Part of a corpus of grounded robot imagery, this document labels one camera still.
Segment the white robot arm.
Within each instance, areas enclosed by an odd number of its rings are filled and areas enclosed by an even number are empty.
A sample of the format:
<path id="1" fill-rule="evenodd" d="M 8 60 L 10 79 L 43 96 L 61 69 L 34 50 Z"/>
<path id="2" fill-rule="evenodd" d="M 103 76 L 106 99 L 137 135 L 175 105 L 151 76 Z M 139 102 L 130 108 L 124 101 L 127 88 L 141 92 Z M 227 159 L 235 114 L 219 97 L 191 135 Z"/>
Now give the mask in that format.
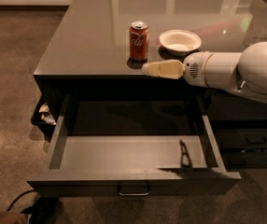
<path id="1" fill-rule="evenodd" d="M 145 63 L 150 77 L 184 78 L 192 86 L 219 89 L 267 104 L 267 42 L 242 52 L 195 52 L 182 62 L 165 60 Z"/>

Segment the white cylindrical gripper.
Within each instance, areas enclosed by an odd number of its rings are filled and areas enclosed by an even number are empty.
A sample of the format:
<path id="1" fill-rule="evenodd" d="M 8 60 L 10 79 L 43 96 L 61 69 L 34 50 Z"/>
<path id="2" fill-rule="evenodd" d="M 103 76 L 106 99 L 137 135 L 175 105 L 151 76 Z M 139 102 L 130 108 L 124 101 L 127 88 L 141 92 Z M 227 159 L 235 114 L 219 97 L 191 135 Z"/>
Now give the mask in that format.
<path id="1" fill-rule="evenodd" d="M 144 63 L 142 71 L 146 76 L 170 79 L 180 79 L 184 75 L 193 86 L 233 89 L 237 87 L 240 57 L 240 52 L 195 52 L 184 64 L 179 60 Z"/>

